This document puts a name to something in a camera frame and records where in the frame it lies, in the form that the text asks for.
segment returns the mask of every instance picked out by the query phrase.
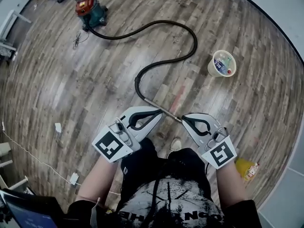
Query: small white paper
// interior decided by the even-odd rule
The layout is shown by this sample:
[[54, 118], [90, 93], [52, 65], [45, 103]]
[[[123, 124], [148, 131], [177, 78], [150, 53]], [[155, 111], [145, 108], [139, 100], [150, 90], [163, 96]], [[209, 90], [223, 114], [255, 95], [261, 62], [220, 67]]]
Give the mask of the small white paper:
[[15, 61], [15, 59], [16, 59], [16, 56], [18, 55], [18, 51], [16, 51], [15, 52], [15, 54], [14, 54], [14, 56], [13, 56], [13, 59], [12, 59], [12, 61]]
[[55, 129], [58, 133], [61, 133], [61, 124], [60, 123], [55, 123]]

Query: person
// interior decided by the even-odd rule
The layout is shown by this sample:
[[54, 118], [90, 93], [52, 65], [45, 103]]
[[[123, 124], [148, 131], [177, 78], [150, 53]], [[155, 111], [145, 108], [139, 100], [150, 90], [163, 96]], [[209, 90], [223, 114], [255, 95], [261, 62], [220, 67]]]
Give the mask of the person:
[[105, 201], [117, 169], [100, 157], [79, 189], [68, 215], [82, 227], [102, 228], [240, 228], [261, 227], [233, 161], [216, 171], [220, 206], [211, 199], [205, 164], [175, 139], [167, 159], [158, 158], [150, 139], [121, 161], [121, 200], [106, 214]]

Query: laptop screen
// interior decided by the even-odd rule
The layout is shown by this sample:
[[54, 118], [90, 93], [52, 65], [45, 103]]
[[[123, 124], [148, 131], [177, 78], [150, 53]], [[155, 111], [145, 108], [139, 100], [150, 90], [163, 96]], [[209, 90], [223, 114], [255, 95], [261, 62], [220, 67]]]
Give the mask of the laptop screen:
[[22, 228], [56, 228], [54, 221], [48, 215], [39, 214], [27, 209], [20, 208], [12, 203], [7, 205]]

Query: sneaker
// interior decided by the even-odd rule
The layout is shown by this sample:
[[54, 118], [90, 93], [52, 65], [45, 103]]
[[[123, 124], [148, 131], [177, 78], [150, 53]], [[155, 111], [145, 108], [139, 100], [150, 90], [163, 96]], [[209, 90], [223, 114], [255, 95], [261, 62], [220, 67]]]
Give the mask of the sneaker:
[[143, 124], [141, 122], [137, 122], [135, 127], [140, 128]]
[[172, 152], [175, 152], [175, 151], [179, 151], [181, 149], [182, 149], [181, 139], [180, 138], [175, 138], [175, 139], [173, 139], [173, 141], [171, 143], [169, 154], [171, 154]]

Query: vacuum hose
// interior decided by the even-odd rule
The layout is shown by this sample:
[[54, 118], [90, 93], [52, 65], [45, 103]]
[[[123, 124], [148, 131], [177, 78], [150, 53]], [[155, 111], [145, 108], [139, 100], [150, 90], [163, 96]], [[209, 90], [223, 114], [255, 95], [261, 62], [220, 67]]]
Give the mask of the vacuum hose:
[[195, 53], [195, 51], [196, 51], [196, 49], [197, 49], [197, 47], [198, 47], [198, 39], [197, 39], [196, 35], [194, 34], [193, 30], [190, 29], [188, 26], [185, 26], [185, 25], [180, 24], [180, 23], [175, 22], [175, 21], [170, 21], [170, 20], [157, 20], [157, 21], [153, 21], [153, 22], [151, 22], [151, 23], [148, 23], [148, 24], [142, 26], [141, 28], [139, 28], [139, 29], [137, 29], [137, 30], [135, 30], [135, 31], [133, 31], [133, 32], [131, 32], [131, 33], [128, 33], [128, 34], [125, 34], [125, 35], [122, 35], [122, 36], [110, 37], [110, 36], [104, 36], [104, 35], [102, 35], [102, 34], [99, 34], [99, 33], [96, 32], [95, 30], [93, 30], [93, 28], [89, 25], [89, 21], [90, 21], [90, 16], [89, 16], [89, 15], [86, 15], [86, 16], [85, 16], [84, 21], [85, 21], [85, 25], [87, 26], [87, 28], [88, 28], [94, 35], [96, 35], [96, 36], [98, 36], [98, 37], [100, 37], [100, 38], [102, 38], [102, 39], [106, 39], [106, 40], [120, 40], [120, 39], [124, 39], [124, 38], [130, 37], [130, 36], [133, 36], [133, 35], [135, 35], [135, 34], [141, 32], [141, 31], [147, 29], [148, 27], [150, 27], [150, 26], [152, 26], [152, 25], [156, 25], [156, 24], [170, 24], [170, 25], [176, 25], [176, 26], [179, 26], [179, 27], [184, 28], [185, 30], [187, 30], [187, 31], [192, 35], [193, 41], [194, 41], [194, 46], [193, 46], [192, 50], [191, 50], [188, 54], [186, 54], [186, 55], [184, 55], [184, 56], [182, 56], [182, 57], [175, 58], [175, 59], [169, 59], [169, 60], [164, 60], [164, 61], [159, 61], [159, 62], [151, 63], [151, 64], [149, 64], [148, 66], [144, 67], [144, 68], [138, 73], [138, 75], [137, 75], [136, 78], [135, 78], [135, 91], [136, 91], [136, 93], [138, 94], [138, 96], [139, 96], [142, 100], [147, 101], [148, 103], [150, 103], [150, 104], [152, 104], [152, 105], [158, 107], [159, 109], [163, 110], [165, 113], [167, 113], [168, 115], [172, 116], [172, 117], [175, 118], [176, 120], [181, 121], [178, 117], [174, 116], [173, 114], [171, 114], [170, 112], [166, 111], [166, 110], [163, 109], [162, 107], [158, 106], [158, 105], [155, 104], [154, 102], [152, 102], [152, 101], [148, 100], [147, 98], [145, 98], [145, 97], [143, 96], [143, 94], [141, 93], [140, 89], [139, 89], [139, 84], [140, 84], [140, 82], [141, 82], [142, 76], [143, 76], [146, 72], [148, 72], [149, 70], [151, 70], [151, 69], [153, 69], [153, 68], [155, 68], [155, 67], [158, 67], [158, 66], [160, 66], [160, 65], [163, 65], [163, 64], [177, 63], [177, 62], [183, 61], [183, 60], [185, 60], [185, 59], [191, 57], [191, 56]]

